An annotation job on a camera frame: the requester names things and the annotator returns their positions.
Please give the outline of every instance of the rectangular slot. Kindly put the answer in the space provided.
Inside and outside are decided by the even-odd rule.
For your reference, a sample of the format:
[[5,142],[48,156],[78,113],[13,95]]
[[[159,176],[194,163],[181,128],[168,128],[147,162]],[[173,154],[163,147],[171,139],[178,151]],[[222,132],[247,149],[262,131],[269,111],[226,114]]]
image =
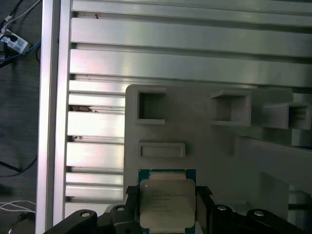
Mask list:
[[311,129],[310,106],[289,106],[288,128]]
[[211,94],[212,124],[223,126],[251,125],[251,93],[222,90]]
[[164,101],[164,90],[138,91],[137,123],[165,124]]
[[184,143],[139,142],[140,157],[185,157]]
[[303,102],[291,102],[264,106],[262,118],[264,127],[310,130],[311,105]]

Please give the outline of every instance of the black cable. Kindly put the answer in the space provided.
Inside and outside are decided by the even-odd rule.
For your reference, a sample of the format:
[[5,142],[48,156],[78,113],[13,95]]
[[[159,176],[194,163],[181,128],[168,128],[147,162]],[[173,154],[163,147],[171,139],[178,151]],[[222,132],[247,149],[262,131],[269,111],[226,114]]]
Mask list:
[[0,175],[0,178],[19,176],[20,174],[26,172],[29,168],[31,168],[35,164],[36,161],[37,161],[37,156],[27,167],[22,169],[20,172],[15,173],[15,174],[11,174],[11,175]]
[[39,59],[39,55],[38,55],[38,52],[39,52],[39,49],[41,48],[41,44],[40,44],[40,46],[38,46],[38,48],[36,49],[36,60],[37,60],[37,62],[39,63],[39,65],[40,65],[40,59]]
[[[19,0],[19,2],[15,5],[14,9],[11,11],[11,13],[9,14],[9,16],[12,16],[13,14],[15,14],[20,6],[20,4],[23,2],[24,0]],[[3,28],[5,24],[5,20],[3,20],[0,24],[0,29]]]

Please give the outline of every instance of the cable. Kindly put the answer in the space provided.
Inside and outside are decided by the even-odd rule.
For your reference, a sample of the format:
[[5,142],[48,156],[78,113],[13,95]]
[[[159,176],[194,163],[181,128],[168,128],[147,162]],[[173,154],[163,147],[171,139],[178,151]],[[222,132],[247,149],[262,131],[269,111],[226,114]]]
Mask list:
[[6,209],[6,208],[2,208],[0,207],[1,210],[4,210],[4,211],[11,211],[11,212],[30,212],[30,213],[36,213],[36,211],[30,211],[30,210],[9,210],[9,209]]
[[26,15],[28,12],[30,12],[35,6],[37,6],[39,4],[39,2],[41,2],[42,0],[38,0],[36,1],[28,10],[26,10],[23,14],[21,14],[20,16],[17,16],[16,18],[8,21],[3,28],[6,29],[8,27],[8,25],[10,25],[11,23],[13,23],[14,21],[22,18],[24,15]]
[[39,51],[39,49],[41,48],[41,44],[38,46],[38,48],[36,49],[36,60],[37,60],[37,62],[39,63],[39,65],[40,65],[40,59],[39,59],[39,55],[38,55],[38,51]]
[[[19,0],[19,2],[15,5],[14,9],[13,9],[13,10],[11,11],[11,13],[9,14],[9,16],[12,16],[12,15],[14,15],[14,14],[17,12],[17,10],[18,10],[20,4],[21,4],[23,1],[24,1],[24,0]],[[3,20],[3,21],[1,22],[1,24],[0,24],[0,29],[3,27],[4,24],[5,24],[5,20]]]
[[4,205],[1,205],[0,207],[4,207],[4,206],[8,206],[8,205],[14,205],[14,203],[17,203],[17,202],[29,202],[30,204],[33,204],[33,205],[36,205],[34,202],[32,201],[28,201],[28,200],[17,200],[17,201],[10,201],[10,202],[0,202],[1,204],[4,204]]
[[23,207],[23,206],[18,206],[18,205],[15,205],[15,204],[9,204],[10,206],[14,206],[14,207],[17,207],[17,208],[21,208],[21,209],[24,209],[24,210],[28,210],[28,211],[31,211],[31,209],[27,208],[27,207]]
[[[17,211],[19,211],[19,212],[36,213],[35,211],[33,211],[33,210],[29,209],[29,208],[26,208],[26,207],[23,207],[23,206],[15,205],[14,203],[16,203],[16,202],[29,202],[29,203],[31,203],[31,204],[36,205],[36,204],[35,204],[34,202],[32,202],[32,201],[18,200],[18,201],[11,201],[11,202],[0,202],[1,204],[3,204],[3,205],[0,206],[0,209],[1,209],[1,210],[4,210],[4,211],[12,211],[12,212],[17,212]],[[8,205],[14,206],[14,207],[17,207],[17,208],[21,208],[21,209],[23,209],[23,210],[9,210],[9,209],[7,209],[7,208],[4,208],[4,206],[8,206]]]
[[30,213],[30,212],[24,212],[24,213],[21,213],[17,219],[14,221],[14,223],[11,224],[11,228],[8,232],[8,234],[13,234],[13,230],[15,229],[16,225],[24,220],[30,220],[30,221],[33,221],[33,222],[36,222],[36,216],[34,215],[34,213]]
[[21,170],[20,172],[12,174],[12,175],[0,175],[0,178],[8,178],[8,177],[19,176],[20,174],[26,172],[29,168],[31,168],[35,164],[36,161],[37,161],[37,156],[35,157],[35,159],[27,167],[25,167],[25,169]]

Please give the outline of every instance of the screw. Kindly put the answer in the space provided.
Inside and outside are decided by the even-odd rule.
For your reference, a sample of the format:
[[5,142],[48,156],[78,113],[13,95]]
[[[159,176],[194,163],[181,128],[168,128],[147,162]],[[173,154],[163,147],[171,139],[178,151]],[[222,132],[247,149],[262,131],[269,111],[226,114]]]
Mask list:
[[218,206],[218,210],[225,211],[226,207],[225,206]]
[[254,215],[256,215],[256,216],[264,216],[264,214],[263,214],[263,212],[261,212],[261,211],[255,211],[254,212]]
[[82,216],[82,217],[88,217],[88,216],[90,216],[90,213],[85,212],[85,213],[82,213],[81,216]]

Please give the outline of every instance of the dark floor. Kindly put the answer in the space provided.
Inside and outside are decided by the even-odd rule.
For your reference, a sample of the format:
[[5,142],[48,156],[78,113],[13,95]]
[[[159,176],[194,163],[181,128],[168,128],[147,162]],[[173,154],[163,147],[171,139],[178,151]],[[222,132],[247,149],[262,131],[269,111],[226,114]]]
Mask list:
[[[2,0],[0,20],[11,12],[19,0]],[[36,0],[25,0],[17,16],[27,10]],[[10,29],[31,44],[41,35],[40,3],[24,19],[18,20]],[[24,168],[37,154],[39,113],[39,64],[35,50],[19,58],[14,64],[0,69],[0,161]],[[0,166],[0,176],[12,172]],[[0,202],[30,200],[36,202],[37,164],[27,172],[16,176],[0,177]],[[19,212],[0,210],[0,234],[6,234]],[[16,233],[34,233],[31,222],[20,223]]]

